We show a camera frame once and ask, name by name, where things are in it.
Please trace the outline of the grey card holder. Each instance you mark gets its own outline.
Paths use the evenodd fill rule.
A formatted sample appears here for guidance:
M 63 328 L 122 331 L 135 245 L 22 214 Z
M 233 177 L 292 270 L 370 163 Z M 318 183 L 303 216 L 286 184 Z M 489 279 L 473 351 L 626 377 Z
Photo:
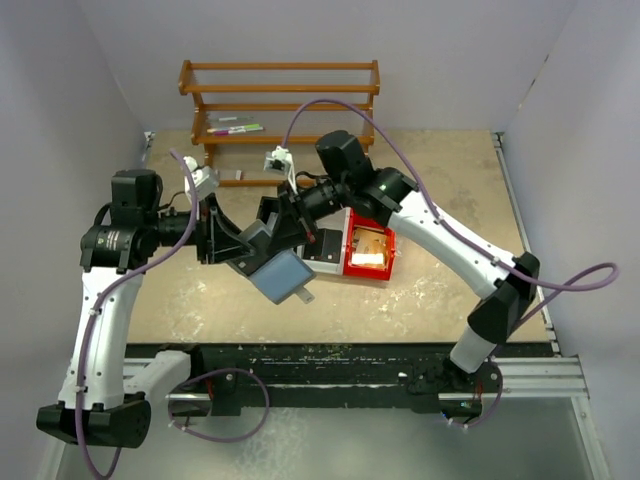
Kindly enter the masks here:
M 245 258 L 230 260 L 227 264 L 247 278 L 272 303 L 279 305 L 291 296 L 298 296 L 305 304 L 315 296 L 307 284 L 316 277 L 315 272 L 291 249 L 268 254 L 271 230 L 261 220 L 255 220 L 240 233 L 253 253 Z

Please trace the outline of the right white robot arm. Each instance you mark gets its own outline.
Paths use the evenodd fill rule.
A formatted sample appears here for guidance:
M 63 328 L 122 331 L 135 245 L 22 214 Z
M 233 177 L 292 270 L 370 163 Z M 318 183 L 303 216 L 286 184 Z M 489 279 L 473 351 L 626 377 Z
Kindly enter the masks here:
M 278 146 L 265 154 L 265 171 L 285 178 L 278 188 L 280 212 L 270 253 L 311 242 L 317 221 L 345 208 L 422 247 L 479 299 L 444 369 L 452 389 L 469 390 L 480 379 L 481 365 L 533 303 L 539 259 L 489 245 L 428 200 L 416 180 L 394 167 L 375 167 L 359 140 L 344 130 L 321 137 L 316 152 L 325 172 L 307 189 L 296 185 L 288 149 Z

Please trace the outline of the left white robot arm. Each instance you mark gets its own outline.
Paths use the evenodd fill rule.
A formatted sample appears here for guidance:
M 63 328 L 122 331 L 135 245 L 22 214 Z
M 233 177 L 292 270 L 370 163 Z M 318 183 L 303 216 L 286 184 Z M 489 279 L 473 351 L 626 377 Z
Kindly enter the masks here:
M 165 212 L 161 177 L 123 170 L 111 179 L 111 200 L 81 239 L 82 308 L 70 364 L 55 403 L 39 408 L 38 430 L 67 444 L 135 449 L 147 436 L 152 408 L 175 387 L 194 392 L 206 378 L 196 345 L 161 348 L 138 373 L 124 376 L 127 337 L 144 275 L 193 246 L 202 263 L 246 253 L 238 229 L 219 212 L 217 174 L 192 165 L 184 180 L 186 212 Z

